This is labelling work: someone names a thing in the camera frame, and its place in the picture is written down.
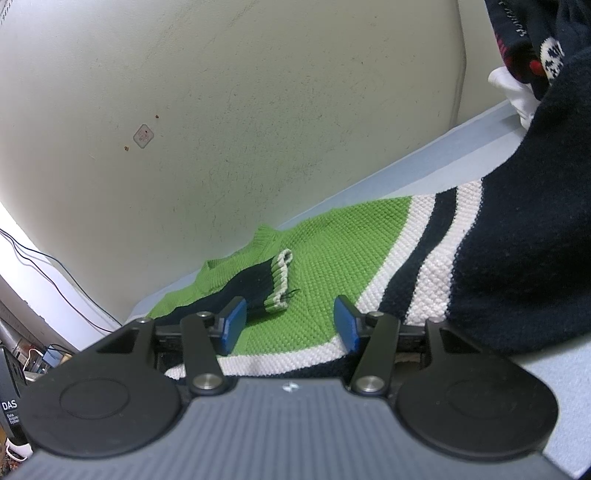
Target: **white stripe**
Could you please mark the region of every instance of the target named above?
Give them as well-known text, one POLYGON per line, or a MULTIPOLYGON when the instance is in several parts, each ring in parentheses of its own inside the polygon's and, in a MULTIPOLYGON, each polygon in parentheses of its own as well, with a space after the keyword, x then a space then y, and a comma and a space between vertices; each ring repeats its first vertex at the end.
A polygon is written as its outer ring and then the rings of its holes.
MULTIPOLYGON (((265 355, 236 355, 218 357, 224 375, 254 376, 278 375, 299 368, 325 364, 346 353, 340 337, 335 335, 330 342, 295 352, 267 353, 265 355)), ((166 371, 166 376, 178 380, 186 375, 184 365, 166 371)))
POLYGON ((427 227, 434 207, 435 195, 413 197, 408 207, 406 223, 400 235, 386 256, 384 263, 356 303, 360 312, 367 313, 378 309, 388 282, 413 253, 427 227))
POLYGON ((293 255, 291 250, 286 248, 277 255, 277 265, 279 266, 279 273, 281 278, 281 288, 277 290, 273 297, 273 305, 277 308, 287 308, 287 302, 283 300, 283 295, 287 292, 287 266, 291 263, 293 255))
POLYGON ((413 300, 407 312, 407 324, 423 325, 427 319, 445 318, 456 251, 476 220, 481 200, 480 180, 457 188, 456 214, 449 230, 427 256, 418 272, 413 300))
MULTIPOLYGON (((390 278, 406 262, 421 239, 435 206, 435 195, 417 195, 411 199, 402 231, 390 249, 384 263, 357 301, 357 308, 370 312, 378 308, 390 278)), ((233 355, 218 357, 224 375, 261 377, 279 375, 299 368, 332 362, 346 355, 338 335, 330 341, 295 352, 265 355, 233 355)), ((169 368, 166 376, 178 380, 185 377, 184 365, 169 368)))

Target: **white cloth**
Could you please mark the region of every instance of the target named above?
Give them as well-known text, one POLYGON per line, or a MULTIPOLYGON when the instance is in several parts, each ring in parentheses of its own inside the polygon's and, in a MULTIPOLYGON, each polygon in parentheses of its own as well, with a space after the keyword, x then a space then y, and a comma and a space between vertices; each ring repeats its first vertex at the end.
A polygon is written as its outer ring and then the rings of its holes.
POLYGON ((488 83, 501 90, 521 118, 521 125, 526 130, 530 127, 535 110, 540 104, 531 87, 515 80, 506 67, 500 67, 488 76, 488 83))

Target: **sticker on wall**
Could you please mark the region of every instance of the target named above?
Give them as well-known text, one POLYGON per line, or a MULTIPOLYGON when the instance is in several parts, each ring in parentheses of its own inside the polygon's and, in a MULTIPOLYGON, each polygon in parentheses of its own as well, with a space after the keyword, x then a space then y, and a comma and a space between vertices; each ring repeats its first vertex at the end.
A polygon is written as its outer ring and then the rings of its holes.
POLYGON ((12 5, 12 0, 0 0, 0 26, 4 23, 8 11, 12 5))
POLYGON ((138 144, 139 148, 145 148, 153 138, 154 132, 152 132, 148 125, 145 124, 142 125, 134 135, 134 141, 138 144))

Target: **black circular pad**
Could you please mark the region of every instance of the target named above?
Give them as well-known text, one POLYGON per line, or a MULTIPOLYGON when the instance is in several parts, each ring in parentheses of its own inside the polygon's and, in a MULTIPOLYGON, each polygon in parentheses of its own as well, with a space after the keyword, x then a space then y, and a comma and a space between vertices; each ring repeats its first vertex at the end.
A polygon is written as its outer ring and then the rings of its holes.
POLYGON ((449 355, 409 378, 396 412, 419 439, 470 460, 497 461, 543 446, 558 404, 541 381, 495 355, 449 355))
POLYGON ((19 413, 34 445, 61 456, 104 458, 161 436, 180 406, 169 378, 113 354, 60 365, 27 387, 19 413))

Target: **white cable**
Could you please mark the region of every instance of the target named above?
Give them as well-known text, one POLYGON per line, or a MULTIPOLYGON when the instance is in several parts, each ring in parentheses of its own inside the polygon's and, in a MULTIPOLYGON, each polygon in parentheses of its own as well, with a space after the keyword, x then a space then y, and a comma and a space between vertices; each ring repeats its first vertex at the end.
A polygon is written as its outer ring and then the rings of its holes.
POLYGON ((41 352, 40 352, 39 350, 37 350, 36 348, 30 348, 30 349, 29 349, 29 356, 27 357, 27 361, 25 362, 25 366, 22 368, 22 372, 23 372, 23 373, 25 372, 25 369, 26 369, 27 365, 29 364, 29 361, 31 360, 31 352, 32 352, 33 350, 35 350, 35 351, 36 351, 36 352, 39 354, 39 356, 40 356, 41 358, 43 358, 43 353, 41 353, 41 352))
POLYGON ((31 450, 31 445, 28 443, 25 445, 14 445, 10 439, 6 439, 6 454, 15 462, 24 462, 33 454, 33 450, 31 450), (15 453, 19 454, 22 458, 15 457, 12 454, 11 449, 13 449, 15 453))

